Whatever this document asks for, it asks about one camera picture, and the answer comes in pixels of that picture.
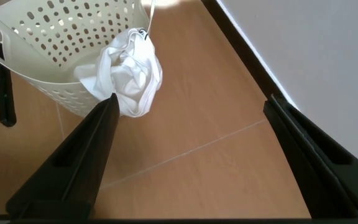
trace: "laundry basket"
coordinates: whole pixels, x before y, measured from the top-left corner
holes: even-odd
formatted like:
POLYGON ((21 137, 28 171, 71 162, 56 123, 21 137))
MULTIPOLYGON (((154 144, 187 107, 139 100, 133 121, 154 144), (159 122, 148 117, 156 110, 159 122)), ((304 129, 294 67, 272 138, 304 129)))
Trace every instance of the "laundry basket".
POLYGON ((73 76, 127 28, 148 28, 140 0, 12 0, 0 6, 0 63, 86 116, 99 102, 73 76))

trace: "white wall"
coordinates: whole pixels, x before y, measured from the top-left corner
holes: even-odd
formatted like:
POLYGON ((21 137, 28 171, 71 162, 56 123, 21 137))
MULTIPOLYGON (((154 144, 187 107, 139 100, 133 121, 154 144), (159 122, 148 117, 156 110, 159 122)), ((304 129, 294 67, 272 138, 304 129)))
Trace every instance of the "white wall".
POLYGON ((358 157, 358 0, 220 0, 297 108, 358 157))

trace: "black metal leg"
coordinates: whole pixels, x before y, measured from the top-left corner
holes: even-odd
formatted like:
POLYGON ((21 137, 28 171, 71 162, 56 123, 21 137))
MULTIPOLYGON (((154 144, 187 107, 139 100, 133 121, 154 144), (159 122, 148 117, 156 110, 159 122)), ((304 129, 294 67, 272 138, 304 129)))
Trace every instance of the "black metal leg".
MULTIPOLYGON (((0 43, 0 57, 4 58, 0 43)), ((0 122, 11 127, 16 124, 16 114, 12 92, 10 71, 0 64, 0 122)))

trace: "white strap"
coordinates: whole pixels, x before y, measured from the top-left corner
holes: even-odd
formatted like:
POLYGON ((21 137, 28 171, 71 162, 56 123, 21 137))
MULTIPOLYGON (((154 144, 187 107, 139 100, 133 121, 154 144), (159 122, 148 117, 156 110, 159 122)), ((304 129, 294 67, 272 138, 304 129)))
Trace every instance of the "white strap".
POLYGON ((150 33, 150 28, 152 26, 152 20, 154 17, 154 9, 155 9, 155 1, 156 0, 152 0, 151 5, 150 5, 150 22, 149 22, 149 28, 147 28, 147 33, 150 33))

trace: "crumpled white fabric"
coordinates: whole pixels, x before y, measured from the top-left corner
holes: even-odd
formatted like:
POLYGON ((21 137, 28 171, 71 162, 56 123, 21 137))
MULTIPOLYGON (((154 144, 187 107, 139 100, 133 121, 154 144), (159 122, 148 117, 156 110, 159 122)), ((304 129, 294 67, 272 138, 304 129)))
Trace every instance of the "crumpled white fabric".
POLYGON ((136 118, 150 111, 162 68, 146 30, 133 28, 118 34, 94 64, 77 66, 74 76, 101 101, 115 93, 121 114, 136 118))

